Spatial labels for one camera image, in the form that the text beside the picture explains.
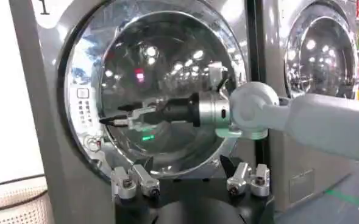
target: black base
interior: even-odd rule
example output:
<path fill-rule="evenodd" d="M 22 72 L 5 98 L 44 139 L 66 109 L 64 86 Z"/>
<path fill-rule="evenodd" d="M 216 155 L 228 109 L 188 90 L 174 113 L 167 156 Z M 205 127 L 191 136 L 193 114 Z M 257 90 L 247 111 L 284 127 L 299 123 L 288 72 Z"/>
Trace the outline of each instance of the black base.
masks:
<path fill-rule="evenodd" d="M 160 180 L 156 200 L 138 195 L 116 198 L 116 224 L 273 224 L 274 197 L 253 196 L 247 188 L 232 198 L 226 179 Z"/>

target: number 1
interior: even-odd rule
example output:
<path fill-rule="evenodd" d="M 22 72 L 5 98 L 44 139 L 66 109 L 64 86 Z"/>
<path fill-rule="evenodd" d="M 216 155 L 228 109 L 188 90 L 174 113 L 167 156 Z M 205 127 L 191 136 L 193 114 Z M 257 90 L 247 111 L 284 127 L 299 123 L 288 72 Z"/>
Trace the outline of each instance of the number 1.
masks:
<path fill-rule="evenodd" d="M 41 15 L 49 15 L 49 13 L 46 11 L 45 0 L 39 1 L 43 4 L 43 12 L 41 12 Z"/>

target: washing machine door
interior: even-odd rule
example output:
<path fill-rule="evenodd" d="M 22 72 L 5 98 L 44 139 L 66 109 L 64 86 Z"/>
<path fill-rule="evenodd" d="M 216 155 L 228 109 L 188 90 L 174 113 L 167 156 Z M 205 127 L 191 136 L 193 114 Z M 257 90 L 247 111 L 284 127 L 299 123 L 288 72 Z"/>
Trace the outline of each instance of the washing machine door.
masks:
<path fill-rule="evenodd" d="M 208 177 L 236 139 L 213 127 L 162 122 L 137 132 L 106 127 L 118 107 L 188 97 L 210 89 L 208 66 L 232 75 L 223 95 L 246 81 L 243 54 L 220 14 L 200 1 L 111 1 L 76 30 L 65 69 L 68 125 L 85 159 L 103 176 L 116 166 L 154 157 L 160 177 Z"/>
<path fill-rule="evenodd" d="M 354 33 L 341 14 L 324 4 L 302 11 L 286 45 L 290 97 L 316 93 L 352 98 L 357 64 Z"/>

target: wicker basket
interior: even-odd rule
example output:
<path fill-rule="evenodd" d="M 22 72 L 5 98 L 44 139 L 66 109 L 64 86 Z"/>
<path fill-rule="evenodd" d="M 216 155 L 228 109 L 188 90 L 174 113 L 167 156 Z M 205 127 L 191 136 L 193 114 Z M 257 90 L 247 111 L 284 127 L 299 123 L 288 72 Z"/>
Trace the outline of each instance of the wicker basket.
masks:
<path fill-rule="evenodd" d="M 0 224 L 54 224 L 44 176 L 0 184 Z"/>

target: front-load washing machine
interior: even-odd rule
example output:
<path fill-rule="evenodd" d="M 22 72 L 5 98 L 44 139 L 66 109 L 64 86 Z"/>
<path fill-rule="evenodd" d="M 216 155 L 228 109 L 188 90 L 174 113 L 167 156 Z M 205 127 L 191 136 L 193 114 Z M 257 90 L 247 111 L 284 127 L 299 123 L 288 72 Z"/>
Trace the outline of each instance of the front-load washing machine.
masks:
<path fill-rule="evenodd" d="M 234 149 L 235 139 L 212 128 L 161 123 L 135 132 L 99 119 L 208 90 L 212 63 L 231 75 L 225 95 L 246 82 L 244 1 L 10 5 L 57 223 L 113 223 L 108 180 L 116 166 L 153 156 L 156 177 L 210 177 L 218 156 Z"/>
<path fill-rule="evenodd" d="M 355 3 L 280 0 L 277 7 L 279 23 L 269 25 L 279 27 L 279 43 L 274 44 L 279 45 L 283 60 L 266 54 L 266 61 L 280 64 L 266 73 L 266 83 L 285 97 L 316 93 L 353 98 L 358 68 Z M 275 37 L 269 33 L 265 43 L 277 40 Z M 311 150 L 282 133 L 272 131 L 269 144 L 279 211 L 326 190 L 350 173 L 351 161 Z"/>

